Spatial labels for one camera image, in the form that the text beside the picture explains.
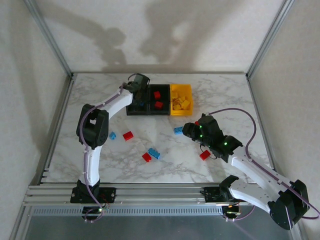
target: yellow lego brick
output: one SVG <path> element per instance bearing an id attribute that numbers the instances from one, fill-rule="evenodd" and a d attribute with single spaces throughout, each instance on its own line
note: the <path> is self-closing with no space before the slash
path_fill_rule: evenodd
<path id="1" fill-rule="evenodd" d="M 178 98 L 178 93 L 177 92 L 171 92 L 171 98 L 172 99 L 177 99 Z"/>
<path id="2" fill-rule="evenodd" d="M 175 100 L 175 101 L 173 102 L 173 106 L 179 105 L 179 104 L 181 104 L 181 102 L 179 101 L 179 99 L 177 99 L 177 100 Z"/>
<path id="3" fill-rule="evenodd" d="M 190 102 L 188 100 L 185 100 L 182 104 L 181 107 L 183 110 L 188 110 L 188 106 L 190 105 Z"/>
<path id="4" fill-rule="evenodd" d="M 181 110 L 180 104 L 174 105 L 173 110 Z"/>

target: aluminum frame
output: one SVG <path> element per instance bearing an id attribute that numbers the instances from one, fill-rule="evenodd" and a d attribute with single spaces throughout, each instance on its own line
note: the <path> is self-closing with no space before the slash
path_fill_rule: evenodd
<path id="1" fill-rule="evenodd" d="M 29 9 L 35 23 L 38 25 L 40 31 L 42 32 L 45 40 L 47 41 L 47 43 L 51 47 L 54 55 L 56 56 L 59 63 L 61 64 L 64 72 L 69 76 L 69 78 L 71 78 L 72 71 L 71 71 L 66 59 L 64 58 L 63 54 L 61 53 L 61 51 L 55 41 L 54 36 L 50 32 L 37 3 L 34 0 L 23 0 L 23 1 L 25 3 L 26 7 Z"/>
<path id="2" fill-rule="evenodd" d="M 272 154 L 271 146 L 270 146 L 269 141 L 268 141 L 268 134 L 267 134 L 267 131 L 265 130 L 265 127 L 264 127 L 264 124 L 263 124 L 263 120 L 261 118 L 260 108 L 258 107 L 258 104 L 257 104 L 257 101 L 256 101 L 256 97 L 255 97 L 254 92 L 252 90 L 252 86 L 251 86 L 250 81 L 247 81 L 247 83 L 248 83 L 249 91 L 250 91 L 250 94 L 251 94 L 254 110 L 255 110 L 256 116 L 258 118 L 260 130 L 261 130 L 261 133 L 262 133 L 263 142 L 264 142 L 265 149 L 266 149 L 266 154 L 268 155 L 271 168 L 276 171 L 275 162 L 274 162 L 275 158 L 274 158 L 274 155 Z"/>
<path id="3" fill-rule="evenodd" d="M 32 216 L 45 217 L 83 217 L 83 209 L 79 206 L 33 206 Z M 112 206 L 106 209 L 108 217 L 129 216 L 214 216 L 223 215 L 222 206 Z M 89 213 L 88 216 L 99 216 L 99 213 Z"/>
<path id="4" fill-rule="evenodd" d="M 295 0 L 284 0 L 280 10 L 278 11 L 275 19 L 273 20 L 271 27 L 269 28 L 266 36 L 264 37 L 262 44 L 256 53 L 247 73 L 246 77 L 248 81 L 252 79 L 254 73 L 256 72 L 259 64 L 261 63 L 262 59 L 264 58 L 265 54 L 267 53 L 272 41 L 275 39 L 280 27 L 282 26 L 286 16 L 288 15 L 292 5 L 294 4 Z"/>
<path id="5" fill-rule="evenodd" d="M 57 138 L 59 135 L 62 120 L 67 108 L 69 96 L 71 94 L 72 86 L 76 79 L 76 75 L 73 76 L 68 63 L 66 62 L 63 54 L 61 53 L 53 35 L 51 34 L 37 4 L 34 0 L 23 0 L 29 9 L 32 17 L 34 18 L 36 24 L 40 28 L 43 36 L 48 42 L 49 46 L 53 50 L 55 56 L 63 67 L 65 73 L 69 76 L 70 84 L 67 87 L 65 99 L 59 114 L 59 118 L 56 124 L 56 129 L 52 136 L 52 141 L 49 146 L 48 154 L 46 156 L 44 172 L 46 172 L 50 166 L 50 160 L 52 157 L 53 150 L 55 148 Z M 282 25 L 286 15 L 288 14 L 292 4 L 295 0 L 284 0 L 282 6 L 277 13 L 275 20 L 273 21 L 266 37 L 264 38 L 254 60 L 248 69 L 246 76 L 247 80 L 253 77 L 258 65 L 260 64 L 262 58 L 266 54 L 272 40 L 275 38 L 280 26 Z M 250 87 L 250 92 L 252 94 L 252 99 L 254 107 L 256 109 L 259 121 L 261 123 L 261 117 L 259 115 L 259 109 L 253 97 L 253 93 Z M 271 151 L 268 144 L 268 139 L 266 138 L 263 125 L 260 124 L 264 142 L 267 147 L 268 155 L 273 161 Z M 154 183 L 115 183 L 115 184 L 101 184 L 102 187 L 116 187 L 117 188 L 117 198 L 113 206 L 145 206 L 145 205 L 157 205 L 157 206 L 221 206 L 228 205 L 227 202 L 214 202 L 205 203 L 204 197 L 200 194 L 200 189 L 203 187 L 216 187 L 218 183 L 184 183 L 184 184 L 154 184 Z M 13 231 L 10 236 L 10 240 L 14 239 L 24 239 L 31 216 L 34 211 L 35 206 L 75 206 L 70 203 L 70 197 L 72 188 L 76 186 L 75 183 L 46 183 L 38 186 L 29 186 L 26 195 L 24 197 L 22 207 L 20 209 L 17 221 L 14 225 Z M 291 231 L 294 240 L 304 240 L 305 234 L 298 224 Z"/>
<path id="6" fill-rule="evenodd" d="M 29 186 L 22 205 L 32 206 L 97 206 L 70 203 L 76 184 L 49 183 Z M 227 206 L 229 202 L 206 203 L 200 193 L 204 187 L 219 187 L 218 183 L 102 183 L 102 188 L 116 188 L 112 206 Z"/>

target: cable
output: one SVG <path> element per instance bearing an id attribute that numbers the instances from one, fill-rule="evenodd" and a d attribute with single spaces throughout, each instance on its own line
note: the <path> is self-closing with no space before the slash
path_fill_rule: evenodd
<path id="1" fill-rule="evenodd" d="M 101 214 L 100 214 L 96 219 L 91 220 L 91 221 L 90 221 L 91 223 L 94 223 L 94 222 L 98 221 L 100 218 L 102 218 L 103 215 L 104 215 L 104 210 L 103 210 L 103 207 L 102 207 L 102 205 L 100 204 L 100 202 L 96 199 L 96 197 L 95 197 L 95 196 L 93 195 L 93 193 L 91 192 L 90 187 L 89 187 L 89 182 L 88 182 L 88 179 L 87 179 L 88 173 L 87 173 L 86 171 L 87 171 L 87 167 L 88 167 L 89 145 L 87 144 L 87 142 L 86 142 L 86 140 L 85 140 L 85 138 L 84 138 L 84 133 L 83 133 L 84 122 L 85 122 L 86 118 L 89 116 L 89 114 L 90 114 L 91 112 L 93 112 L 94 110 L 96 110 L 96 109 L 98 109 L 98 108 L 103 107 L 103 106 L 106 105 L 106 104 L 111 103 L 114 99 L 116 99 L 118 96 L 120 96 L 120 94 L 123 92 L 123 87 L 124 87 L 124 84 L 122 84 L 122 85 L 120 86 L 120 91 L 119 91 L 119 93 L 116 94 L 116 95 L 114 95 L 114 96 L 111 97 L 110 99 L 108 99 L 106 102 L 101 103 L 101 104 L 99 104 L 99 105 L 97 105 L 97 106 L 94 106 L 93 108 L 91 108 L 90 110 L 88 110 L 88 111 L 84 114 L 83 118 L 82 118 L 81 121 L 80 121 L 79 135 L 80 135 L 80 139 L 81 139 L 82 143 L 85 145 L 84 156 L 83 156 L 84 182 L 85 182 L 85 186 L 86 186 L 86 189 L 87 189 L 89 195 L 90 195 L 91 198 L 94 200 L 94 202 L 95 202 L 96 204 L 98 204 L 99 208 L 101 209 Z M 87 221 L 87 215 L 88 215 L 90 212 L 92 212 L 93 210 L 95 210 L 95 209 L 96 209 L 96 207 L 93 207 L 93 208 L 91 208 L 89 211 L 87 211 L 87 212 L 85 213 L 85 216 L 84 216 L 84 220 L 85 220 L 85 221 Z"/>
<path id="2" fill-rule="evenodd" d="M 233 222 L 235 222 L 235 221 L 240 221 L 240 220 L 243 220 L 243 219 L 249 217 L 249 215 L 253 213 L 253 211 L 255 210 L 255 208 L 256 208 L 256 206 L 253 205 L 253 207 L 251 208 L 251 210 L 250 210 L 246 215 L 244 215 L 244 216 L 242 216 L 242 217 L 240 217 L 240 218 L 232 218 L 232 221 L 233 221 Z M 229 219 L 228 217 L 226 217 L 226 216 L 224 216 L 224 215 L 223 215 L 223 218 L 225 218 L 226 221 L 228 221 L 228 219 Z"/>
<path id="3" fill-rule="evenodd" d="M 133 73 L 133 74 L 131 74 L 130 76 L 128 76 L 128 79 L 127 79 L 127 80 L 129 81 L 130 78 L 133 77 L 133 76 L 135 76 L 135 75 L 141 75 L 141 74 L 140 74 L 140 73 Z"/>
<path id="4" fill-rule="evenodd" d="M 200 149 L 201 149 L 202 152 L 204 152 L 204 151 L 202 150 L 202 146 L 203 146 L 203 145 L 200 143 Z M 209 158 L 211 158 L 211 159 L 213 159 L 213 160 L 216 160 L 216 159 L 217 159 L 217 157 L 213 158 L 213 157 L 211 157 L 211 156 L 209 156 Z"/>
<path id="5" fill-rule="evenodd" d="M 247 142 L 247 144 L 245 146 L 245 154 L 248 156 L 249 159 L 252 159 L 250 154 L 249 154 L 249 145 L 251 144 L 251 142 L 253 141 L 253 139 L 255 138 L 256 133 L 257 133 L 257 124 L 256 124 L 255 119 L 252 117 L 252 115 L 249 112 L 247 112 L 247 111 L 245 111 L 245 110 L 243 110 L 241 108 L 237 108 L 237 107 L 229 107 L 229 108 L 224 108 L 224 109 L 221 109 L 221 110 L 213 111 L 213 112 L 210 112 L 208 115 L 213 115 L 213 114 L 217 114 L 217 113 L 228 111 L 228 110 L 236 110 L 236 111 L 240 111 L 240 112 L 243 112 L 243 113 L 247 114 L 250 117 L 250 119 L 251 119 L 251 121 L 253 123 L 253 134 L 252 134 L 251 138 L 249 139 L 249 141 Z M 252 163 L 254 165 L 256 165 L 259 169 L 261 169 L 263 172 L 265 172 L 267 175 L 272 177 L 275 181 L 279 182 L 279 180 L 280 180 L 279 178 L 277 178 L 271 172 L 269 172 L 268 170 L 263 168 L 254 159 L 252 159 Z M 315 219 L 318 219 L 320 217 L 320 211 L 318 209 L 316 209 L 316 207 L 314 207 L 307 199 L 305 199 L 303 196 L 299 195 L 292 187 L 288 186 L 286 183 L 281 182 L 281 185 L 284 186 L 285 188 L 289 189 L 294 195 L 296 195 L 301 201 L 303 201 L 307 206 L 312 208 L 318 214 L 318 216 L 303 216 L 302 217 L 303 219 L 315 220 Z"/>
<path id="6" fill-rule="evenodd" d="M 241 214 L 240 202 L 238 202 L 239 214 Z"/>
<path id="7" fill-rule="evenodd" d="M 105 201 L 105 205 L 103 208 L 106 208 L 106 206 L 108 206 L 107 209 L 110 209 L 110 203 L 107 201 L 106 195 L 102 194 L 101 197 Z"/>

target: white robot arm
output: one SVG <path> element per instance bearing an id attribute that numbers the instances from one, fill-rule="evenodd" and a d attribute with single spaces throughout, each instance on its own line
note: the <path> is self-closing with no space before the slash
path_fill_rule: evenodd
<path id="1" fill-rule="evenodd" d="M 108 120 L 112 118 L 117 112 L 119 112 L 122 108 L 130 105 L 133 102 L 133 93 L 129 90 L 123 89 L 120 93 L 120 89 L 118 89 L 113 95 L 109 98 L 105 99 L 104 101 L 97 103 L 95 106 L 100 106 L 99 109 L 102 111 L 106 111 L 108 113 Z M 90 148 L 87 153 L 87 165 L 86 169 L 84 170 L 87 174 L 87 182 L 89 186 L 94 186 L 100 180 L 99 176 L 99 162 L 100 162 L 100 153 L 101 148 L 103 146 L 97 146 L 94 149 Z M 85 184 L 85 175 L 82 174 L 79 180 Z"/>
<path id="2" fill-rule="evenodd" d="M 269 213 L 280 227 L 292 229 L 311 206 L 306 185 L 300 180 L 292 182 L 260 160 L 252 158 L 248 145 L 245 148 L 233 136 L 223 135 L 213 116 L 202 114 L 197 122 L 186 123 L 182 133 L 208 147 L 217 158 L 241 170 L 257 183 L 249 184 L 231 175 L 222 181 L 218 192 L 210 192 L 209 187 L 205 187 L 203 194 L 210 196 L 213 202 L 246 201 Z"/>
<path id="3" fill-rule="evenodd" d="M 91 203 L 92 199 L 99 203 L 97 198 L 100 195 L 100 153 L 108 138 L 109 119 L 125 106 L 143 103 L 149 81 L 146 76 L 136 74 L 134 81 L 122 85 L 106 100 L 96 105 L 83 106 L 76 134 L 79 136 L 79 141 L 86 146 L 85 174 L 80 176 L 77 187 L 73 189 L 80 196 L 81 203 Z M 251 158 L 248 146 L 246 149 L 233 136 L 223 135 L 217 121 L 211 115 L 202 114 L 198 123 L 186 123 L 182 133 L 208 147 L 217 158 L 238 168 L 257 183 L 249 184 L 231 175 L 222 181 L 218 193 L 215 192 L 210 197 L 216 202 L 246 201 L 269 213 L 282 228 L 292 229 L 309 210 L 310 204 L 306 204 L 308 201 L 306 185 L 300 180 L 291 182 L 263 162 Z"/>

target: yellow bin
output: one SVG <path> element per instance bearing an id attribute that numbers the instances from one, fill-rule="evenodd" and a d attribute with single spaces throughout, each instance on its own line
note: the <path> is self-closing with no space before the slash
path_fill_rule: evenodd
<path id="1" fill-rule="evenodd" d="M 178 99 L 186 100 L 190 104 L 185 109 L 174 110 L 174 101 Z M 170 84 L 170 107 L 171 116 L 192 115 L 194 101 L 192 100 L 192 88 L 190 84 Z"/>

